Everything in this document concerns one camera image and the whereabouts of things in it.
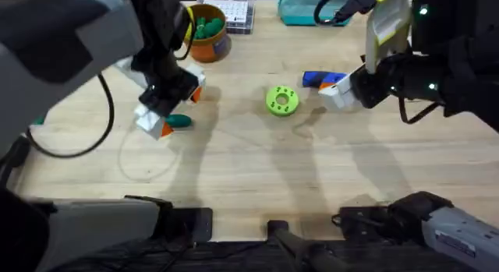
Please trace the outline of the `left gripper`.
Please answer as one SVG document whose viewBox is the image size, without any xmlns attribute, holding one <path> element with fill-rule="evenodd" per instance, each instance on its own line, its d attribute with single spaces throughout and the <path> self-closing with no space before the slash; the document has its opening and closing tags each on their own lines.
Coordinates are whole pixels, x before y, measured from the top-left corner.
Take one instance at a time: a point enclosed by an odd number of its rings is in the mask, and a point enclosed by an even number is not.
<svg viewBox="0 0 499 272">
<path fill-rule="evenodd" d="M 190 63 L 181 68 L 178 57 L 187 30 L 195 27 L 181 0 L 130 0 L 139 21 L 143 48 L 134 56 L 131 69 L 144 75 L 147 87 L 134 110 L 136 126 L 159 140 L 173 133 L 164 117 L 183 101 L 197 104 L 206 84 L 204 68 Z"/>
</svg>

